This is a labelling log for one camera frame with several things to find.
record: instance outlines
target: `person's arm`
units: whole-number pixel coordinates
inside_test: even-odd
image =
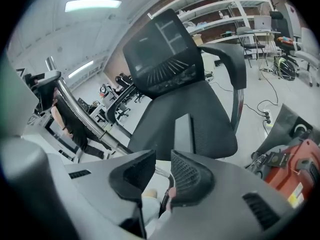
[[[63,132],[67,135],[70,136],[70,138],[73,137],[72,134],[69,133],[68,129],[66,128],[64,121],[62,120],[62,117],[59,113],[59,110],[57,109],[56,106],[53,106],[51,108],[51,113],[52,113],[52,117],[53,119],[57,122],[57,124],[61,127],[61,129],[63,129]]]

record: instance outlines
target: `laptop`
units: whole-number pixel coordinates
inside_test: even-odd
[[[255,30],[271,30],[270,16],[254,16],[253,20]]]

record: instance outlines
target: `ceiling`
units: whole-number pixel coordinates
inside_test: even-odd
[[[65,12],[72,0],[36,0],[26,11],[7,45],[9,61],[31,74],[48,69],[52,56],[67,84],[75,85],[101,71],[130,26],[159,0],[120,0],[119,8],[91,8]],[[84,64],[88,68],[71,79]]]

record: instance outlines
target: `fluorescent light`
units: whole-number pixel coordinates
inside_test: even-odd
[[[72,12],[87,8],[118,8],[121,1],[117,0],[74,0],[65,4],[64,11]]]
[[[94,61],[92,60],[92,61],[88,62],[87,64],[84,64],[83,66],[81,66],[78,69],[76,69],[75,71],[73,71],[70,75],[68,75],[68,78],[72,78],[75,74],[79,73],[81,70],[92,65],[93,63],[94,63]]]

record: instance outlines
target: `black pants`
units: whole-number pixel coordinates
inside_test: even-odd
[[[89,154],[101,159],[104,158],[104,152],[101,151],[100,149],[97,149],[93,146],[88,145],[88,139],[94,142],[101,143],[107,150],[111,150],[111,148],[107,144],[100,141],[99,138],[82,123],[71,125],[70,128],[72,129],[70,133],[73,134],[73,137],[72,137],[73,142],[77,146],[79,146],[79,148],[86,154]]]

